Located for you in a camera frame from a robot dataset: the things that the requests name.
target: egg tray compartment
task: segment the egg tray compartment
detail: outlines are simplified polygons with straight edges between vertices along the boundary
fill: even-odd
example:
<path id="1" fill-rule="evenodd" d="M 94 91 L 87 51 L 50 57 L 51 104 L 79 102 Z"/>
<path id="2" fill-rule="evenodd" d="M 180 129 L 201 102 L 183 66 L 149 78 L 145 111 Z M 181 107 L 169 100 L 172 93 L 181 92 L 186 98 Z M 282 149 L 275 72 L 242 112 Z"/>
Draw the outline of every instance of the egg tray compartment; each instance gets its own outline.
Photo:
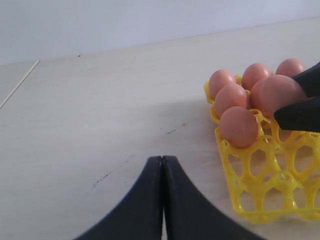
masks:
<path id="1" fill-rule="evenodd" d="M 236 78 L 241 85 L 242 77 Z M 208 81 L 204 89 L 212 104 L 211 119 L 219 124 Z M 221 138 L 219 127 L 215 129 L 234 211 L 254 224 L 292 214 L 303 220 L 320 220 L 320 134 L 291 131 L 284 139 L 274 119 L 265 118 L 257 109 L 250 111 L 259 123 L 258 139 L 252 146 L 235 148 Z M 312 152 L 305 156 L 308 160 L 299 157 L 301 152 L 306 154 L 305 149 Z M 258 174 L 254 173 L 257 166 L 263 166 Z"/>

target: wall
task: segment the wall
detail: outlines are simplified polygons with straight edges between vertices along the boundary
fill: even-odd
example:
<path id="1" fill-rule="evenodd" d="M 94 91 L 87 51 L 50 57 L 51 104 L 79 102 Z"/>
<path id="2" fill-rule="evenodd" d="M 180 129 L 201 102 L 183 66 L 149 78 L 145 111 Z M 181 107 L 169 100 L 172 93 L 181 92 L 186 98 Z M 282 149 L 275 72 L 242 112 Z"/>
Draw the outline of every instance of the wall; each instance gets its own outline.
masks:
<path id="1" fill-rule="evenodd" d="M 318 16 L 319 0 L 0 0 L 0 65 Z"/>

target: yellow plastic egg holder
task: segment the yellow plastic egg holder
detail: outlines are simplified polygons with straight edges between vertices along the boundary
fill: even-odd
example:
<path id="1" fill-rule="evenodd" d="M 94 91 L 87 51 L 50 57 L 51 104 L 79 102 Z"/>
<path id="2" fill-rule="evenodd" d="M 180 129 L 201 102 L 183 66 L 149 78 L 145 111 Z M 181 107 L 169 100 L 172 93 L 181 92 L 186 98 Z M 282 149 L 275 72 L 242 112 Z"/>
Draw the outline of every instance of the yellow plastic egg holder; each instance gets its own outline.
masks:
<path id="1" fill-rule="evenodd" d="M 237 75 L 241 85 L 242 77 Z M 207 102 L 213 106 L 210 116 L 213 122 L 219 124 L 215 112 L 214 101 L 210 97 L 208 81 L 204 85 Z M 303 220 L 320 220 L 320 205 L 315 206 L 317 196 L 320 196 L 320 175 L 314 174 L 320 169 L 320 134 L 314 132 L 292 131 L 285 140 L 280 137 L 280 128 L 274 119 L 265 118 L 257 109 L 250 109 L 259 122 L 258 140 L 246 149 L 238 149 L 221 138 L 220 128 L 215 129 L 222 165 L 224 168 L 228 190 L 233 209 L 237 215 L 246 217 L 251 223 L 269 223 L 277 218 L 295 214 Z M 295 157 L 298 149 L 308 146 L 313 151 L 312 161 L 302 172 L 295 167 Z M 265 166 L 258 175 L 253 175 L 251 168 L 252 156 L 257 151 L 265 153 Z M 280 167 L 278 156 L 284 156 L 286 168 Z M 231 157 L 238 158 L 242 174 L 237 174 L 231 164 Z M 280 206 L 266 208 L 266 194 L 272 190 L 282 195 Z M 298 203 L 294 195 L 299 190 L 304 195 L 303 203 Z M 252 199 L 250 210 L 245 209 L 241 195 L 246 193 Z"/>

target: egg tray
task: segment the egg tray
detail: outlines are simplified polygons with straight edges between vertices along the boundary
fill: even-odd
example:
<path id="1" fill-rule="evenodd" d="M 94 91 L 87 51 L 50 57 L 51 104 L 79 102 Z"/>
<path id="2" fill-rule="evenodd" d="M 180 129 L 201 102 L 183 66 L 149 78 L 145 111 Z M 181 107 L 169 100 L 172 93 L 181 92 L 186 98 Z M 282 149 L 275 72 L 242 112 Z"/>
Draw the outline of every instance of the egg tray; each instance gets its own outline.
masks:
<path id="1" fill-rule="evenodd" d="M 236 78 L 241 85 L 242 77 Z M 219 124 L 208 82 L 204 90 L 207 102 L 212 104 L 210 116 Z M 283 131 L 274 119 L 264 117 L 257 109 L 250 111 L 259 123 L 258 139 L 252 146 L 235 148 L 221 138 L 219 127 L 215 129 L 234 211 L 254 224 L 292 214 L 303 220 L 320 220 L 320 134 L 291 131 L 283 139 Z M 299 157 L 301 152 L 306 155 L 306 149 L 310 161 Z M 299 164 L 308 166 L 298 171 Z M 264 166 L 254 173 L 255 165 Z"/>

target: brown egg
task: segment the brown egg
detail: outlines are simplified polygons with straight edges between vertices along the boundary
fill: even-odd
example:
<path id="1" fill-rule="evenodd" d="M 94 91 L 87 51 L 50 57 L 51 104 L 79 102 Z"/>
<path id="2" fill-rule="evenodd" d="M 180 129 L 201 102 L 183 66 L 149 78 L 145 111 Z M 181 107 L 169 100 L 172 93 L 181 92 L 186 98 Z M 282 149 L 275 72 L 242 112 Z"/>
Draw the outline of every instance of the brown egg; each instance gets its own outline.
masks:
<path id="1" fill-rule="evenodd" d="M 253 86 L 271 76 L 270 68 L 263 63 L 254 63 L 244 71 L 242 76 L 242 87 L 251 90 Z"/>
<path id="2" fill-rule="evenodd" d="M 258 138 L 259 125 L 256 117 L 242 106 L 226 110 L 220 119 L 221 137 L 238 149 L 245 149 Z"/>
<path id="3" fill-rule="evenodd" d="M 261 103 L 261 94 L 260 94 L 260 90 L 261 90 L 261 86 L 263 84 L 264 81 L 266 81 L 268 78 L 258 81 L 253 88 L 251 89 L 250 92 L 250 96 L 249 96 L 249 101 L 250 101 L 250 106 L 252 109 L 258 109 L 261 111 L 261 113 L 263 114 L 263 116 L 265 116 L 266 118 L 270 118 L 271 116 L 268 115 L 268 113 L 266 112 L 266 110 L 264 109 L 263 104 Z"/>
<path id="4" fill-rule="evenodd" d="M 220 69 L 218 71 L 215 71 L 210 77 L 210 80 L 208 83 L 210 96 L 212 97 L 213 100 L 215 100 L 218 92 L 225 85 L 236 84 L 236 83 L 237 83 L 236 76 L 232 72 L 226 69 Z"/>
<path id="5" fill-rule="evenodd" d="M 284 60 L 275 71 L 275 74 L 293 77 L 306 70 L 305 65 L 296 58 Z"/>
<path id="6" fill-rule="evenodd" d="M 218 118 L 229 108 L 234 106 L 248 107 L 248 95 L 246 90 L 236 84 L 231 83 L 224 86 L 215 97 L 215 112 Z"/>
<path id="7" fill-rule="evenodd" d="M 260 103 L 268 116 L 273 117 L 276 110 L 307 99 L 300 85 L 292 78 L 273 75 L 263 81 L 260 88 Z"/>

